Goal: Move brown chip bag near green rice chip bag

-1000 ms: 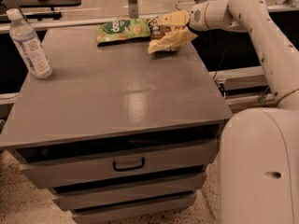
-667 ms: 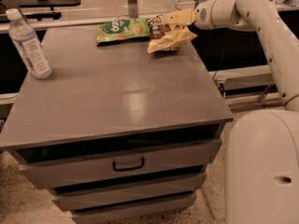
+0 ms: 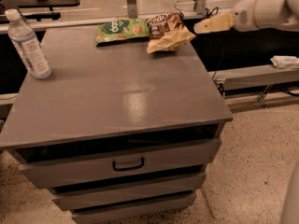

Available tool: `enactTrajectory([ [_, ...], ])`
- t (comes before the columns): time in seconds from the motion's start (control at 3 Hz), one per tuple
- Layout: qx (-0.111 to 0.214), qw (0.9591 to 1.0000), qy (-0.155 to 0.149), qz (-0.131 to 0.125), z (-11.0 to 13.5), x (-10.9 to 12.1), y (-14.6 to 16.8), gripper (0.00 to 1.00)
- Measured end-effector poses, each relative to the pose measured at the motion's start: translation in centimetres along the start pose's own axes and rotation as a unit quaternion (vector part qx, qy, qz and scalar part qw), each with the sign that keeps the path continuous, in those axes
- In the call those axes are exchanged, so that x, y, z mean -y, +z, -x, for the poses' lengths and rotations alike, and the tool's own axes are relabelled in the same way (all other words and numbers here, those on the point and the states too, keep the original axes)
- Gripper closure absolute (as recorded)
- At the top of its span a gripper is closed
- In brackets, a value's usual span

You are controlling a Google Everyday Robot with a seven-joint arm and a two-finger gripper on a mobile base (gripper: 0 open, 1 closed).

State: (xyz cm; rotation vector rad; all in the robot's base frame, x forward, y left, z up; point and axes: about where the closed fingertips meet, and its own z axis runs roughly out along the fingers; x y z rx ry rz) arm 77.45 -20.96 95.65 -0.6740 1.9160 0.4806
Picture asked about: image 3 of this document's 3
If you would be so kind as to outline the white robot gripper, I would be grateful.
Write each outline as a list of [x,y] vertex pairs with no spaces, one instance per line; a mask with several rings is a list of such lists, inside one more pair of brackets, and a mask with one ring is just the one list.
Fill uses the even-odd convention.
[[242,0],[235,4],[230,12],[223,12],[203,19],[193,26],[197,34],[228,31],[233,26],[239,32],[255,31],[255,5],[257,0]]

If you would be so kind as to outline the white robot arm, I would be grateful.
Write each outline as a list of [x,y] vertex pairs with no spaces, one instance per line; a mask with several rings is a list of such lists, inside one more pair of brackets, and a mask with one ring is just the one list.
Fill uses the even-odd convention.
[[299,31],[299,0],[241,0],[230,11],[203,19],[193,26],[196,34],[261,29]]

